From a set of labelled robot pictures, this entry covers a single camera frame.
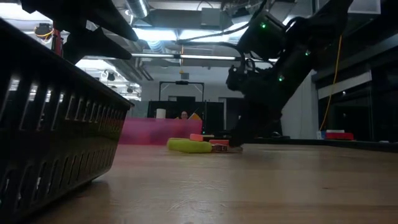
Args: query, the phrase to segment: black robotic arm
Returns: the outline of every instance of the black robotic arm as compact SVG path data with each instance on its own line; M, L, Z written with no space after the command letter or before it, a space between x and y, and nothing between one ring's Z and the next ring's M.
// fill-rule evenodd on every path
M268 12L253 18L238 43L245 53L264 61L278 56L272 68L232 66L226 84L244 95L241 118L232 131L231 147L242 145L282 116L282 109L305 77L317 65L318 54L341 37L353 0L331 0L309 18L296 17L286 26Z

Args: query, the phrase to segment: wooden table surface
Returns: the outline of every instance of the wooden table surface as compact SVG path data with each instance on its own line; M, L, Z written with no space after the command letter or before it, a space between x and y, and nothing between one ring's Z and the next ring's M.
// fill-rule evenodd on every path
M398 154L247 145L119 146L113 168L33 223L398 223Z

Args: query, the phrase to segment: black plastic basket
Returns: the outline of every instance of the black plastic basket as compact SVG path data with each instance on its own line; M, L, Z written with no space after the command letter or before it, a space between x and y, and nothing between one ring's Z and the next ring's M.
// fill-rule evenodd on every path
M133 106L0 19L0 222L107 172Z

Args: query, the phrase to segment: white cylinder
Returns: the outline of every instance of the white cylinder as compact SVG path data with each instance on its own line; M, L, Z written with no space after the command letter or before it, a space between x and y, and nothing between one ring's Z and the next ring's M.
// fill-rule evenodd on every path
M164 119L166 118L166 110L165 109L156 109L156 118Z

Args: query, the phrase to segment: yellow pool noodle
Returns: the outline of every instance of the yellow pool noodle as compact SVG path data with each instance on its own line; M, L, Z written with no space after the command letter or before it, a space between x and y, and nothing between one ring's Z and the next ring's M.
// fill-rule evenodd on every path
M167 142L167 148L171 151L185 153L209 153L211 152L211 143L171 138Z

